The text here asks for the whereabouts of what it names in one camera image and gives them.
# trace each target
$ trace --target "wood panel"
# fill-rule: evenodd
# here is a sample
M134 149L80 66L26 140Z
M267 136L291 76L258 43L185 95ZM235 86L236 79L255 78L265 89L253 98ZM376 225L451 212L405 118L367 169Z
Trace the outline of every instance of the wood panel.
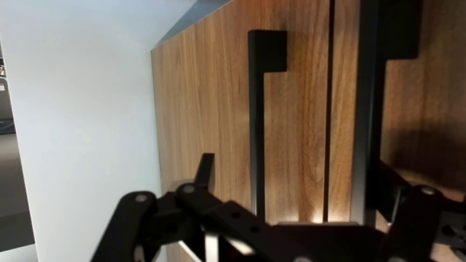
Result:
M335 6L331 220L348 219L345 187L351 187L357 2L341 0ZM422 12L421 56L387 65L382 159L412 184L433 185L462 201L466 193L466 2L424 0ZM441 245L433 258L457 261Z
M213 152L214 194L249 207L248 31L285 30L288 72L265 76L267 220L322 222L328 20L329 0L233 0L153 52L165 190Z

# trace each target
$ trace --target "wooden cabinet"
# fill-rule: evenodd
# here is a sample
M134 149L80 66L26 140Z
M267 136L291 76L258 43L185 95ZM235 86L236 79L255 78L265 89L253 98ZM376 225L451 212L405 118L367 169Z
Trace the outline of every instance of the wooden cabinet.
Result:
M466 4L424 0L421 56L387 66L382 159L456 200L466 191ZM265 78L267 220L348 222L358 0L232 0L156 47L162 184L216 153L214 194L251 206L248 33L288 33ZM454 261L438 248L435 258Z

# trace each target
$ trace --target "white wall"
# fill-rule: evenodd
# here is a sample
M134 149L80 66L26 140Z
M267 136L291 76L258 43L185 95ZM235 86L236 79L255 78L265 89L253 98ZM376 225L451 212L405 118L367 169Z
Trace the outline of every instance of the white wall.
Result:
M150 50L192 2L0 2L39 261L89 261L118 199L157 190Z

